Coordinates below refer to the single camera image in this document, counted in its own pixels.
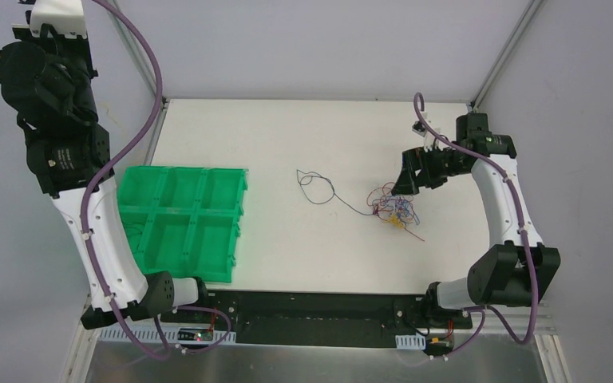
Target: white wall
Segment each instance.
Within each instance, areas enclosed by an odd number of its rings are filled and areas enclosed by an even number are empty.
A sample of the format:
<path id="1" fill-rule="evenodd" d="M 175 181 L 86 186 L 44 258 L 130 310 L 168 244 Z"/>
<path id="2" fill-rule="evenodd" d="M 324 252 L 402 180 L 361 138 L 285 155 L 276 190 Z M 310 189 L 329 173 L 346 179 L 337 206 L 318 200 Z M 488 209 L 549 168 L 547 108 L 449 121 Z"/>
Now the white wall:
<path id="1" fill-rule="evenodd" d="M 576 381 L 613 381 L 613 2 L 551 0 L 483 107 L 511 134 L 563 264 L 548 297 Z"/>
<path id="2" fill-rule="evenodd" d="M 100 72 L 93 90 L 116 153 L 148 115 L 151 93 L 109 16 L 94 4 L 84 6 Z M 0 2 L 0 48 L 14 41 L 10 24 L 24 23 L 26 9 L 14 0 Z M 57 381 L 88 284 L 66 225 L 26 167 L 15 114 L 0 95 L 0 382 Z M 143 158 L 144 150 L 123 166 Z"/>
<path id="3" fill-rule="evenodd" d="M 528 0 L 120 0 L 191 98 L 470 101 Z"/>

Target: black cable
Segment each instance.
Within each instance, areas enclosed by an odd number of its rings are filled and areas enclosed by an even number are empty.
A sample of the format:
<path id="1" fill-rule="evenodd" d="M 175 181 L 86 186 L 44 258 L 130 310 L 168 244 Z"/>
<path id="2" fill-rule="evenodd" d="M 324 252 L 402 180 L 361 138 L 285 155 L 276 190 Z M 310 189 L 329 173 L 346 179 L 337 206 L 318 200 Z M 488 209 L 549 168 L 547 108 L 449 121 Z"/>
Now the black cable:
<path id="1" fill-rule="evenodd" d="M 313 200 L 311 200 L 311 198 L 309 198 L 309 196 L 306 194 L 307 192 L 304 190 L 304 187 L 307 186 L 308 184 L 311 184 L 311 181 L 314 180 L 314 178 L 319 178 L 321 180 L 325 180 L 329 185 L 330 185 L 330 189 L 332 189 L 332 195 L 330 196 L 330 198 L 326 199 L 323 202 L 314 202 Z M 374 215 L 374 213 L 363 213 L 359 210 L 357 210 L 355 207 L 349 205 L 344 199 L 342 199 L 342 197 L 340 197 L 339 195 L 337 195 L 337 192 L 334 190 L 334 185 L 332 184 L 332 181 L 330 181 L 329 178 L 326 178 L 324 176 L 321 176 L 320 174 L 318 174 L 317 172 L 302 172 L 301 170 L 297 169 L 297 182 L 299 183 L 299 187 L 302 189 L 302 193 L 304 194 L 304 196 L 306 197 L 306 199 L 311 202 L 314 205 L 323 205 L 325 203 L 330 202 L 333 198 L 337 198 L 339 199 L 342 203 L 344 203 L 346 206 L 349 207 L 349 209 L 357 212 L 360 215 Z"/>
<path id="2" fill-rule="evenodd" d="M 408 316 L 405 315 L 405 314 L 406 313 L 403 313 L 403 322 L 405 322 L 406 325 L 412 327 L 415 331 L 417 331 L 417 334 L 420 334 L 424 338 L 428 338 L 429 335 L 431 334 L 431 329 L 429 327 L 427 327 L 426 328 L 426 334 L 422 333 L 415 325 L 410 323 L 410 320 L 408 319 Z"/>

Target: tangled wire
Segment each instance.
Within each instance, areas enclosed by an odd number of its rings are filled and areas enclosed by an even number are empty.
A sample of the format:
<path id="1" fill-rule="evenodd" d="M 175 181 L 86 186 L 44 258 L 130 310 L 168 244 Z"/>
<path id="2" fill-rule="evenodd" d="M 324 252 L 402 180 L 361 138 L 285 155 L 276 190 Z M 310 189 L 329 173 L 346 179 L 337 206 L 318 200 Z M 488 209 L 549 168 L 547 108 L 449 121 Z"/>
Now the tangled wire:
<path id="1" fill-rule="evenodd" d="M 330 185 L 330 189 L 332 190 L 332 195 L 330 196 L 330 198 L 322 202 L 315 202 L 311 198 L 309 198 L 309 196 L 306 194 L 307 192 L 304 190 L 304 187 L 308 184 L 311 184 L 311 181 L 313 181 L 314 178 L 325 180 Z M 375 188 L 373 191 L 370 192 L 368 198 L 366 199 L 366 202 L 367 205 L 372 209 L 371 213 L 359 211 L 355 207 L 348 204 L 334 190 L 334 185 L 332 184 L 332 181 L 329 178 L 321 176 L 317 172 L 302 172 L 298 169 L 297 182 L 299 183 L 299 186 L 302 189 L 302 193 L 304 194 L 306 199 L 314 205 L 323 205 L 325 203 L 330 202 L 333 198 L 339 199 L 347 207 L 357 212 L 358 214 L 377 216 L 382 221 L 391 223 L 394 227 L 403 229 L 415 238 L 424 242 L 424 239 L 422 237 L 408 230 L 408 225 L 412 223 L 414 223 L 415 225 L 419 224 L 419 217 L 417 216 L 417 213 L 414 212 L 414 207 L 412 204 L 413 196 L 391 195 L 391 190 L 394 188 L 393 182 L 387 182 L 380 188 Z"/>

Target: white table surface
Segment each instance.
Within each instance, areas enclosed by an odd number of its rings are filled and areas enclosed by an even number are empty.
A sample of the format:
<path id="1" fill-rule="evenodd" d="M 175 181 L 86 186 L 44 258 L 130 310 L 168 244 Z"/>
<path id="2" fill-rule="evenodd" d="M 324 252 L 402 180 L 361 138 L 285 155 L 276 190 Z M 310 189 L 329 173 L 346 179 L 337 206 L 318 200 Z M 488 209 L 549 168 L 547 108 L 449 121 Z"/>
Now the white table surface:
<path id="1" fill-rule="evenodd" d="M 429 120 L 450 139 L 463 104 L 427 104 Z M 319 172 L 337 193 L 370 211 L 370 191 L 395 181 L 401 152 L 420 146 L 411 103 L 349 101 L 170 102 L 153 165 L 247 168 L 241 236 L 231 284 L 214 289 L 423 293 L 429 283 L 466 276 L 488 250 L 480 193 L 470 176 L 453 177 L 413 202 L 425 239 L 351 211 L 336 199 L 313 205 L 295 169 Z M 330 189 L 314 180 L 307 192 Z"/>

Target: green compartment tray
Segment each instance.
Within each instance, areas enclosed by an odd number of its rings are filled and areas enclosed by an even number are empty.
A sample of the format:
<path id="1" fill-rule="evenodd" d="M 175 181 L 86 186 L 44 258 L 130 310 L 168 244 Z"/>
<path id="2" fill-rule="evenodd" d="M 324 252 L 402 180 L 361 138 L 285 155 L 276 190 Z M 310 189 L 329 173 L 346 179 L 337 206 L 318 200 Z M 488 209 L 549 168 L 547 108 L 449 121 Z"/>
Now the green compartment tray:
<path id="1" fill-rule="evenodd" d="M 231 282 L 246 190 L 244 169 L 128 168 L 118 205 L 137 266 Z"/>

